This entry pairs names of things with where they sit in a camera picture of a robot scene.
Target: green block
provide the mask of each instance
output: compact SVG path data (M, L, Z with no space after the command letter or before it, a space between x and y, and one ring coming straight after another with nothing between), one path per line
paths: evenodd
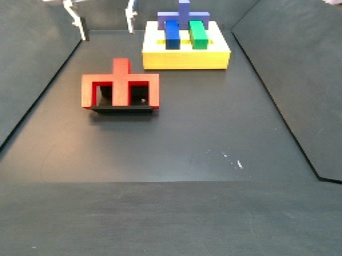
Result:
M206 50L208 48L208 36L203 22L200 20L191 20L188 23L192 49Z

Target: red block structure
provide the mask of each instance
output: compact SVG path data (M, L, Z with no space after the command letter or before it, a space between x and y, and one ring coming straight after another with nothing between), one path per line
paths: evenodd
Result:
M84 74L82 76L82 107L96 106L96 87L112 87L112 107L131 107L132 86L148 87L147 105L159 109L159 74L131 74L131 63L127 58L112 61L112 74Z

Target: blue block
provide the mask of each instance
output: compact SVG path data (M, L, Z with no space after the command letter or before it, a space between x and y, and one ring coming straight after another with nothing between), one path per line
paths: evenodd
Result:
M175 20L166 21L166 49L180 49L179 25Z

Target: yellow block base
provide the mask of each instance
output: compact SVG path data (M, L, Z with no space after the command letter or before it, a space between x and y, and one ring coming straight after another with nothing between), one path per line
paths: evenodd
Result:
M147 21L144 69L227 69L231 51L215 21L208 23L207 35L210 44L206 50L192 49L187 31L180 31L180 49L166 50L164 31L158 30L156 21Z

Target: small white speck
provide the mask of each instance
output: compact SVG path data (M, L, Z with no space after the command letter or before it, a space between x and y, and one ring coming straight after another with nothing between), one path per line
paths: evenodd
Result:
M241 167L241 169L243 169L243 166L241 164L241 161L238 160L238 166Z

